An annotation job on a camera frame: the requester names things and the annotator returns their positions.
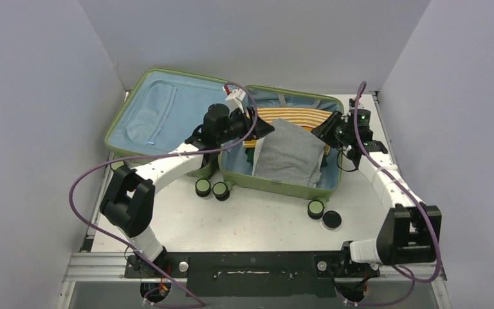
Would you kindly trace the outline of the yellow striped towel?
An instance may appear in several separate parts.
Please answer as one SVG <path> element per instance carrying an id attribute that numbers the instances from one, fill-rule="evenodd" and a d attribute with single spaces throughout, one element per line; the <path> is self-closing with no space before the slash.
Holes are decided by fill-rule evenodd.
<path id="1" fill-rule="evenodd" d="M 275 119 L 284 119 L 307 131 L 323 124 L 333 113 L 309 108 L 259 108 L 257 110 L 261 120 L 271 124 Z"/>

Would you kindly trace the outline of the grey cloth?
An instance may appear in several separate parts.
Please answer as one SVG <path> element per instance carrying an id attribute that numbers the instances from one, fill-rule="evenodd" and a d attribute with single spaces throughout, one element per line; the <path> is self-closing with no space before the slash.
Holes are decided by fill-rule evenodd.
<path id="1" fill-rule="evenodd" d="M 275 131 L 264 137 L 255 176 L 303 187 L 315 187 L 325 144 L 311 132 L 284 119 L 272 121 Z"/>

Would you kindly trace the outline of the far left suitcase wheel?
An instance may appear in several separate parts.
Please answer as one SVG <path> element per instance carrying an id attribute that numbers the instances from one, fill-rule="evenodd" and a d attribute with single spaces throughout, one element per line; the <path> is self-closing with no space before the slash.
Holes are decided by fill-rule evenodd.
<path id="1" fill-rule="evenodd" d="M 125 165 L 123 160 L 113 161 L 111 164 L 109 164 L 109 168 L 115 171 L 123 165 Z"/>

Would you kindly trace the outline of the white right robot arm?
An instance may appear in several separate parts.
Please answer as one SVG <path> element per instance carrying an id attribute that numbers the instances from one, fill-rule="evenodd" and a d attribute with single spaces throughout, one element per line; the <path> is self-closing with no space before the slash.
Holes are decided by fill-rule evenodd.
<path id="1" fill-rule="evenodd" d="M 437 260 L 436 245 L 441 212 L 417 197 L 398 173 L 389 151 L 373 138 L 371 111 L 333 112 L 312 130 L 328 146 L 341 151 L 361 172 L 389 211 L 374 239 L 349 243 L 349 251 L 338 258 L 339 269 L 348 276 L 364 263 L 398 265 Z"/>

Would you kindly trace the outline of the front green suitcase wheel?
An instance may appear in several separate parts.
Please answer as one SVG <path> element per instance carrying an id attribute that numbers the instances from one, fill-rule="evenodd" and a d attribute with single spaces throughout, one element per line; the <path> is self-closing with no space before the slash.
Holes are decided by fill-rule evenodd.
<path id="1" fill-rule="evenodd" d="M 311 200 L 307 206 L 307 214 L 313 220 L 319 220 L 324 215 L 325 205 L 320 200 Z"/>

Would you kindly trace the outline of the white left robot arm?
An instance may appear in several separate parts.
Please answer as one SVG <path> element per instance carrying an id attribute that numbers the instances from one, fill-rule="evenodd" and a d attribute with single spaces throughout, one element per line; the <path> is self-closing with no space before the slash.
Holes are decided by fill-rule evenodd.
<path id="1" fill-rule="evenodd" d="M 151 228 L 155 196 L 183 175 L 209 164 L 223 144 L 263 138 L 274 130 L 252 106 L 230 111 L 224 104 L 213 104 L 202 124 L 171 153 L 132 169 L 126 165 L 115 169 L 99 211 L 144 256 L 142 269 L 152 277 L 160 276 L 167 260 L 165 247 Z"/>

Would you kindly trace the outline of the green suitcase with blue lining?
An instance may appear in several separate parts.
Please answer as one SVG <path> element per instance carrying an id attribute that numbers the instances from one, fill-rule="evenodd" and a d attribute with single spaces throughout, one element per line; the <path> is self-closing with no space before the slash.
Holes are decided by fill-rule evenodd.
<path id="1" fill-rule="evenodd" d="M 202 123 L 210 105 L 224 102 L 225 84 L 223 79 L 181 71 L 147 71 L 112 121 L 104 138 L 106 146 L 122 157 L 160 155 L 175 150 Z M 255 99 L 257 109 L 343 111 L 343 104 L 333 97 L 256 85 L 246 89 Z M 326 149 L 316 186 L 302 187 L 253 177 L 245 149 L 254 146 L 252 141 L 235 146 L 189 176 L 209 178 L 220 169 L 229 188 L 237 185 L 306 200 L 326 201 L 339 186 L 342 172 L 338 166 L 342 156 L 335 149 Z"/>

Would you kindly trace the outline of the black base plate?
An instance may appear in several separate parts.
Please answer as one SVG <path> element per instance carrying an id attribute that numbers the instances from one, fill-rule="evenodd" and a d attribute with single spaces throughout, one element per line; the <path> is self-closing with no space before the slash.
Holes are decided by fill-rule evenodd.
<path id="1" fill-rule="evenodd" d="M 380 276 L 344 251 L 169 252 L 160 268 L 199 297 L 334 297 Z"/>

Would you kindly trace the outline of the aluminium frame rail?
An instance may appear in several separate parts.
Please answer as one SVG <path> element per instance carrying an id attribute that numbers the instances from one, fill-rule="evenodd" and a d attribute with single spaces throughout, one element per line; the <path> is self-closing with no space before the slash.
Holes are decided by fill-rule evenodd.
<path id="1" fill-rule="evenodd" d="M 406 265 L 418 278 L 429 278 L 435 265 L 422 263 Z M 72 254 L 63 282 L 156 282 L 157 278 L 126 278 L 126 260 L 118 252 L 90 252 Z M 408 281 L 392 267 L 380 267 L 380 276 L 369 281 Z"/>

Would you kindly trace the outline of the middle left suitcase wheel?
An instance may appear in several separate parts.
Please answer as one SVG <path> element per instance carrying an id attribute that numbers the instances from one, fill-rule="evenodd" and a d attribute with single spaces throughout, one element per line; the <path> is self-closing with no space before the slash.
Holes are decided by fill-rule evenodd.
<path id="1" fill-rule="evenodd" d="M 195 192 L 199 197 L 207 197 L 212 192 L 209 180 L 200 178 L 195 182 Z"/>

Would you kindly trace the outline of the green shirt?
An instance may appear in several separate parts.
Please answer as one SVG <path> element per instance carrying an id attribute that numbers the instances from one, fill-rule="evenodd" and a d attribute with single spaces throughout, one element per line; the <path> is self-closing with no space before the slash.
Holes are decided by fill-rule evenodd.
<path id="1" fill-rule="evenodd" d="M 246 161 L 249 164 L 254 164 L 254 156 L 255 156 L 255 148 L 246 148 L 245 149 L 245 154 L 246 154 Z"/>

